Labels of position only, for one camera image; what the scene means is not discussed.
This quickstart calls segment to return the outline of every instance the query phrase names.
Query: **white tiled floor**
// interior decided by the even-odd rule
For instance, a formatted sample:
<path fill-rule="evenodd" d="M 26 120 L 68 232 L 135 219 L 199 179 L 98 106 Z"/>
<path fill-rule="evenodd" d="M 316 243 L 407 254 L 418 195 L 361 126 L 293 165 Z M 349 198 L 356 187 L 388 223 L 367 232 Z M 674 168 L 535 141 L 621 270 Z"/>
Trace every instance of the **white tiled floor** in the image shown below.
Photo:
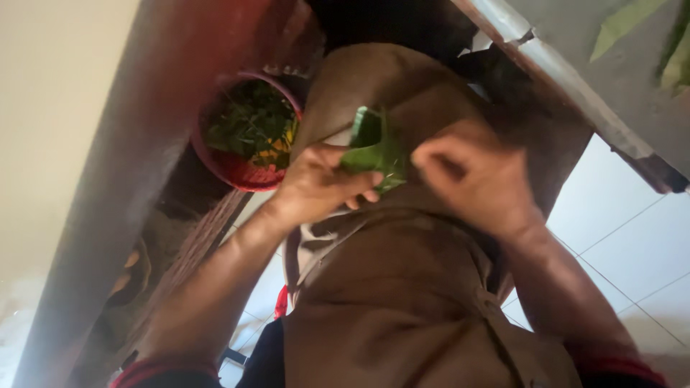
<path fill-rule="evenodd" d="M 255 195 L 235 226 L 270 195 Z M 690 362 L 690 196 L 658 195 L 595 136 L 547 226 L 578 258 L 654 366 L 677 373 L 670 376 L 674 386 L 689 384 L 687 368 L 678 365 Z M 281 253 L 274 255 L 241 320 L 233 349 L 239 346 L 246 356 L 273 319 L 284 284 Z M 530 329 L 516 293 L 503 311 L 513 324 Z M 221 383 L 234 387 L 241 372 L 224 363 Z"/>
<path fill-rule="evenodd" d="M 235 220 L 235 224 L 230 228 L 226 238 L 234 233 L 271 195 L 273 195 L 273 191 L 255 193 Z M 278 293 L 284 285 L 282 250 L 278 248 L 244 307 L 244 313 L 239 319 L 233 338 L 230 340 L 231 349 L 247 357 L 251 355 L 264 327 L 273 321 L 273 311 Z M 242 367 L 238 364 L 225 360 L 218 373 L 221 378 L 221 385 L 225 388 L 233 388 L 242 377 L 242 371 Z"/>

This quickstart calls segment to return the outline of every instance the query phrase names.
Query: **red pot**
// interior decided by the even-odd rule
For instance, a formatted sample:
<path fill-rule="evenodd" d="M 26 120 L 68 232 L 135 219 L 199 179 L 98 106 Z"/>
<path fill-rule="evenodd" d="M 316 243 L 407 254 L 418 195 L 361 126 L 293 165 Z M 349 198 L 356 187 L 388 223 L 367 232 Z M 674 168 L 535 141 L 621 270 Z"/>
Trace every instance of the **red pot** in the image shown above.
<path fill-rule="evenodd" d="M 234 84 L 249 79 L 261 79 L 273 85 L 290 102 L 295 110 L 295 117 L 302 120 L 302 107 L 299 106 L 290 91 L 272 77 L 257 72 L 239 72 L 232 81 L 223 85 L 224 90 L 232 88 Z M 218 109 L 220 99 L 201 110 L 199 123 L 192 132 L 190 141 L 199 159 L 213 175 L 223 182 L 242 191 L 270 191 L 275 190 L 285 177 L 285 170 L 276 171 L 275 165 L 268 168 L 254 166 L 234 153 L 227 153 L 209 148 L 204 143 L 202 131 L 208 128 L 208 118 Z"/>

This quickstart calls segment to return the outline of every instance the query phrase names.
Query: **beige wall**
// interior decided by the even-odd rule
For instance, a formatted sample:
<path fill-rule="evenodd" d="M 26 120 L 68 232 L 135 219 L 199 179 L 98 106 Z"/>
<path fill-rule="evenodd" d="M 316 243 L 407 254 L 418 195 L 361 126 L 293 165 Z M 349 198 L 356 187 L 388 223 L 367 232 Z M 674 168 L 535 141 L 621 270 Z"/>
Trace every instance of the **beige wall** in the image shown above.
<path fill-rule="evenodd" d="M 0 388 L 11 385 L 138 4 L 0 1 Z"/>

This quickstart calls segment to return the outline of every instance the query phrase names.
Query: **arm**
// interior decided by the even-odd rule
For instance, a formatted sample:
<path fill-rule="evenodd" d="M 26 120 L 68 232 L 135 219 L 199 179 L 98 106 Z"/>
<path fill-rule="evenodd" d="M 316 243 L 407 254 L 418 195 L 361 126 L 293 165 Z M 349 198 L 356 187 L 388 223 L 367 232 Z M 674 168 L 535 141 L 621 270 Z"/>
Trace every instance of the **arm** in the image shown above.
<path fill-rule="evenodd" d="M 538 333 L 587 349 L 637 354 L 627 330 L 534 204 L 523 151 L 503 147 L 486 124 L 460 121 L 413 154 L 431 188 L 507 253 L 520 302 Z"/>
<path fill-rule="evenodd" d="M 296 226 L 327 217 L 371 189 L 380 173 L 349 176 L 339 170 L 346 148 L 307 148 L 288 169 L 274 196 L 261 206 L 197 272 L 163 303 L 139 349 L 139 359 L 185 358 L 214 362 L 228 346 L 244 305 L 278 247 Z"/>

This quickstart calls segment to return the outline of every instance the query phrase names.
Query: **green leaves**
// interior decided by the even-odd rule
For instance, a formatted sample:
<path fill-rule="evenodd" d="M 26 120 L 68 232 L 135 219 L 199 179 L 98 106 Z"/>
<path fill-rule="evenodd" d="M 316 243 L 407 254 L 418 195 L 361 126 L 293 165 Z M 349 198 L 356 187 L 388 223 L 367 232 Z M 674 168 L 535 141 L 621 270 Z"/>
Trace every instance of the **green leaves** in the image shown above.
<path fill-rule="evenodd" d="M 680 94 L 690 86 L 690 0 L 684 0 L 661 57 L 661 87 Z"/>
<path fill-rule="evenodd" d="M 388 127 L 386 113 L 362 106 L 357 109 L 350 149 L 340 158 L 340 166 L 352 174 L 379 171 L 384 180 L 376 186 L 380 194 L 406 181 L 407 154 Z"/>
<path fill-rule="evenodd" d="M 661 87 L 678 94 L 690 85 L 690 28 L 685 29 L 682 39 L 676 46 L 664 72 L 661 74 Z"/>
<path fill-rule="evenodd" d="M 666 0 L 634 0 L 602 23 L 590 62 L 601 57 L 613 44 L 657 10 Z"/>
<path fill-rule="evenodd" d="M 225 96 L 223 108 L 204 133 L 206 145 L 257 166 L 287 168 L 297 119 L 285 96 L 262 80 L 242 82 Z"/>

